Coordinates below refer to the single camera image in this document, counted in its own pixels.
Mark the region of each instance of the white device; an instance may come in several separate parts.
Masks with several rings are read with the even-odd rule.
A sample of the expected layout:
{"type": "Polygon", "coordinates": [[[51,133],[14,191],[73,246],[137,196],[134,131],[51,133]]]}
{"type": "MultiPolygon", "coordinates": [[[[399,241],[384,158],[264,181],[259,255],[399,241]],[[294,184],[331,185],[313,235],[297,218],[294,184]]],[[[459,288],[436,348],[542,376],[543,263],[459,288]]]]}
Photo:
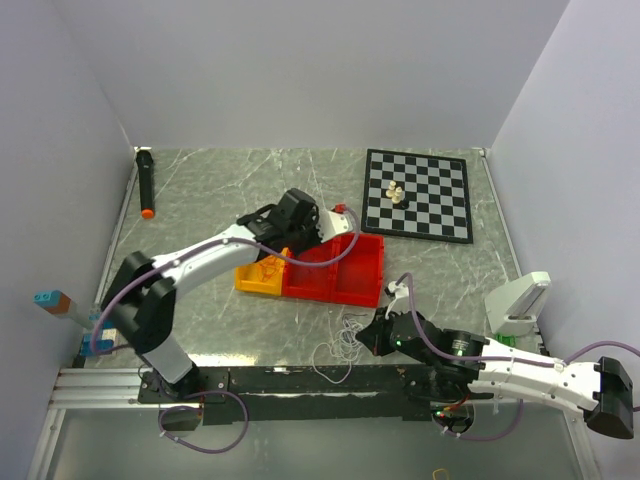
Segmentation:
{"type": "Polygon", "coordinates": [[[494,334],[526,335],[535,326],[551,288],[547,272],[531,272],[493,290],[484,299],[494,334]]]}

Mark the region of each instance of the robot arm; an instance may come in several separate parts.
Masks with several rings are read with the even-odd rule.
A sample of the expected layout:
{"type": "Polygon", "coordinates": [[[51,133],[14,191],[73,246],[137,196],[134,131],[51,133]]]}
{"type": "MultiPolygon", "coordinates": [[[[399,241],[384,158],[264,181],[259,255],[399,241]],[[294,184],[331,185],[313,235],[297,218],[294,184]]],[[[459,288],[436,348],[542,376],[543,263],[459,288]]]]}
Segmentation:
{"type": "Polygon", "coordinates": [[[491,393],[497,398],[542,403],[583,418],[591,430],[603,435],[633,438],[633,384],[617,360],[602,357],[597,363],[565,365],[560,359],[510,348],[493,339],[441,330],[418,313],[420,326],[436,349],[451,358],[467,357],[444,358],[418,335],[406,309],[407,286],[392,282],[387,293],[393,297],[391,308],[379,308],[372,323],[356,335],[374,355],[398,351],[434,366],[436,382],[453,384],[465,395],[491,393]]]}
{"type": "Polygon", "coordinates": [[[224,232],[203,242],[152,258],[141,252],[132,253],[118,270],[102,308],[137,278],[174,262],[125,295],[109,319],[135,352],[179,395],[197,391],[198,368],[171,334],[175,303],[221,273],[264,258],[267,254],[260,245],[277,252],[288,247],[298,255],[351,231],[353,225],[346,216],[320,210],[309,195],[290,189],[277,205],[244,215],[224,232]],[[229,238],[246,242],[229,242],[229,238]]]}

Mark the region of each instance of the yellow plastic bin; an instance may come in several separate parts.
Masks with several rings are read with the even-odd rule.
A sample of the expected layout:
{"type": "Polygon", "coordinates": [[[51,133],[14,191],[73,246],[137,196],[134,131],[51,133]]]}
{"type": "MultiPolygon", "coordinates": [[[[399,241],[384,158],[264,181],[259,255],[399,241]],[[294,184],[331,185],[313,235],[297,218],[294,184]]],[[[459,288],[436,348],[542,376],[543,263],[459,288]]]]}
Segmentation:
{"type": "MultiPolygon", "coordinates": [[[[287,255],[289,250],[282,250],[287,255]]],[[[284,260],[272,255],[257,263],[250,263],[236,268],[235,287],[243,292],[266,293],[280,296],[282,294],[282,275],[284,260]]]]}

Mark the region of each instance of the chessboard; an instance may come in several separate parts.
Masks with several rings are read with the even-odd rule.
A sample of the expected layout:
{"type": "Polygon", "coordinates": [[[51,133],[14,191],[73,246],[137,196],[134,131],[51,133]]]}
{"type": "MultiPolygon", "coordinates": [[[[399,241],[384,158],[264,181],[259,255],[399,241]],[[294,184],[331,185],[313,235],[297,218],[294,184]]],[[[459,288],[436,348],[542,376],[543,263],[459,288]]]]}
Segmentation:
{"type": "Polygon", "coordinates": [[[473,243],[466,162],[458,158],[368,150],[362,231],[380,235],[473,243]],[[390,181],[408,207],[386,193],[390,181]]]}

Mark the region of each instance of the cable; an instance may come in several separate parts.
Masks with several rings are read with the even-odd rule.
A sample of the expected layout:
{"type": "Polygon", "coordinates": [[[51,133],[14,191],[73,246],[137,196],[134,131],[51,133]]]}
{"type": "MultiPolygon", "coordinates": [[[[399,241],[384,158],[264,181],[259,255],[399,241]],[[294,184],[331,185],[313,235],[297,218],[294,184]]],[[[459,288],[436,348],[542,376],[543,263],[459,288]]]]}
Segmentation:
{"type": "Polygon", "coordinates": [[[501,438],[504,438],[507,435],[509,435],[511,432],[513,432],[518,426],[518,424],[520,423],[520,420],[522,420],[523,413],[524,413],[524,402],[520,400],[518,403],[518,411],[516,412],[516,416],[511,422],[511,425],[509,425],[506,428],[506,430],[504,430],[503,432],[497,433],[495,435],[489,435],[488,437],[476,437],[475,435],[458,435],[452,432],[451,430],[445,430],[445,433],[449,436],[457,437],[460,440],[468,440],[470,442],[493,442],[495,440],[500,440],[501,438]]]}
{"type": "Polygon", "coordinates": [[[238,445],[246,435],[247,429],[249,428],[249,410],[247,410],[247,406],[238,395],[236,395],[235,393],[227,392],[226,390],[208,390],[206,392],[192,393],[191,395],[187,395],[186,397],[184,397],[184,399],[188,400],[191,398],[206,397],[208,395],[224,395],[226,397],[233,398],[236,402],[240,404],[240,408],[242,408],[242,413],[244,415],[244,422],[242,425],[242,431],[240,432],[240,435],[238,435],[238,438],[236,438],[233,442],[231,442],[229,445],[227,445],[224,448],[202,448],[202,447],[198,447],[197,445],[194,445],[193,443],[189,443],[181,439],[180,437],[177,437],[172,433],[168,432],[167,430],[165,430],[162,427],[162,419],[167,413],[177,412],[177,411],[191,411],[191,412],[195,411],[199,413],[200,411],[199,408],[189,407],[187,405],[177,405],[175,407],[168,408],[164,410],[162,413],[160,413],[160,415],[158,415],[158,428],[160,428],[160,436],[167,437],[169,440],[173,440],[174,442],[179,443],[184,447],[190,448],[191,450],[195,450],[196,452],[208,453],[208,454],[225,453],[231,450],[232,448],[234,448],[236,445],[238,445]]]}
{"type": "Polygon", "coordinates": [[[456,356],[456,355],[451,355],[449,353],[445,353],[442,350],[439,350],[438,347],[436,347],[431,342],[431,340],[429,340],[429,337],[427,337],[427,335],[424,333],[424,330],[420,326],[420,319],[418,318],[418,311],[416,310],[415,295],[413,291],[413,275],[411,275],[411,273],[409,272],[403,273],[400,276],[400,278],[396,280],[396,284],[400,283],[405,278],[407,279],[407,288],[409,290],[409,308],[411,310],[411,317],[413,318],[413,323],[415,324],[416,329],[418,330],[418,335],[420,335],[420,338],[422,338],[422,341],[427,345],[427,347],[429,347],[429,350],[431,350],[433,353],[435,353],[439,357],[445,358],[447,360],[456,360],[456,361],[463,360],[468,362],[487,362],[487,361],[510,362],[513,360],[515,362],[525,363],[527,365],[534,365],[536,367],[553,368],[554,366],[553,362],[551,363],[539,362],[536,360],[528,360],[525,358],[517,358],[517,357],[512,359],[511,357],[456,356]]]}
{"type": "Polygon", "coordinates": [[[616,342],[614,340],[602,340],[601,342],[594,342],[594,343],[592,343],[590,345],[587,345],[584,348],[581,348],[580,350],[578,350],[573,355],[569,355],[567,358],[565,358],[564,362],[566,364],[569,364],[569,363],[573,362],[576,358],[581,357],[582,355],[584,355],[585,353],[590,352],[591,350],[594,350],[594,349],[600,348],[600,347],[618,347],[618,348],[622,348],[623,350],[627,350],[628,352],[633,353],[637,357],[640,357],[640,350],[638,350],[635,347],[632,347],[631,345],[627,345],[626,343],[622,343],[622,342],[616,342]]]}
{"type": "Polygon", "coordinates": [[[266,252],[266,253],[268,253],[270,255],[273,255],[274,257],[280,258],[280,259],[284,260],[285,262],[289,262],[289,263],[291,263],[293,265],[297,265],[299,267],[324,268],[324,267],[328,267],[330,265],[333,265],[334,263],[339,262],[344,257],[349,255],[351,250],[353,250],[353,247],[355,247],[356,242],[358,241],[358,238],[360,237],[360,228],[359,228],[358,216],[349,207],[345,207],[345,210],[349,213],[349,215],[353,219],[353,225],[354,225],[353,239],[351,240],[351,243],[347,246],[347,248],[345,248],[345,250],[340,255],[338,255],[337,257],[334,257],[334,258],[332,258],[330,260],[324,261],[324,262],[303,262],[303,261],[300,261],[300,260],[296,260],[295,258],[286,257],[286,256],[280,254],[279,252],[276,252],[275,250],[272,250],[269,247],[266,247],[265,245],[262,245],[260,243],[254,242],[253,240],[248,240],[246,238],[229,237],[229,238],[218,238],[216,240],[211,240],[210,242],[206,242],[206,243],[194,248],[193,250],[190,250],[188,252],[183,253],[182,255],[178,256],[174,260],[171,260],[171,261],[169,261],[169,262],[167,262],[167,263],[165,263],[163,265],[160,265],[159,267],[156,267],[156,268],[150,270],[149,272],[139,276],[138,278],[133,280],[131,283],[129,283],[126,287],[124,287],[122,290],[120,290],[113,297],[113,299],[109,302],[109,304],[106,306],[106,308],[100,314],[100,318],[98,319],[98,321],[96,322],[95,326],[93,327],[93,332],[91,332],[91,341],[89,343],[89,345],[91,347],[91,352],[93,352],[94,355],[106,355],[106,354],[114,352],[116,350],[120,350],[122,348],[130,347],[129,344],[124,344],[124,345],[118,345],[117,347],[107,348],[106,350],[98,350],[97,342],[98,342],[99,333],[102,330],[102,326],[104,325],[104,322],[106,321],[107,318],[109,318],[109,315],[111,315],[111,312],[113,311],[115,306],[118,303],[120,303],[120,301],[131,290],[133,290],[136,287],[139,287],[140,285],[143,285],[147,280],[149,280],[150,278],[154,277],[155,275],[163,273],[163,272],[165,272],[165,271],[167,271],[167,270],[169,270],[171,268],[174,268],[175,266],[179,265],[180,263],[182,263],[182,262],[184,262],[186,260],[189,260],[190,258],[195,257],[196,255],[199,255],[200,253],[209,250],[210,248],[217,247],[218,245],[223,245],[223,244],[226,245],[228,243],[241,243],[241,244],[244,244],[244,245],[250,245],[252,247],[255,247],[255,248],[258,248],[258,249],[262,250],[263,252],[266,252]]]}
{"type": "Polygon", "coordinates": [[[444,407],[445,410],[452,412],[454,410],[457,410],[458,408],[460,408],[460,406],[462,404],[464,404],[467,400],[469,400],[469,398],[471,397],[471,394],[468,393],[462,400],[460,400],[458,403],[456,403],[455,405],[449,405],[448,407],[444,407]]]}
{"type": "Polygon", "coordinates": [[[356,339],[356,334],[364,328],[359,322],[352,320],[351,317],[362,317],[365,314],[355,314],[355,313],[346,313],[342,316],[342,325],[343,328],[340,329],[335,338],[331,341],[331,343],[322,342],[319,343],[316,348],[313,349],[313,353],[311,354],[311,367],[313,371],[316,372],[321,377],[325,378],[329,382],[334,385],[338,385],[344,382],[349,374],[351,373],[351,366],[358,360],[358,356],[360,355],[360,349],[362,348],[362,343],[360,343],[356,339]],[[349,369],[344,377],[340,380],[332,380],[327,375],[322,373],[316,368],[315,357],[318,348],[326,345],[329,348],[329,353],[332,357],[337,358],[339,360],[345,361],[349,364],[349,369]]]}

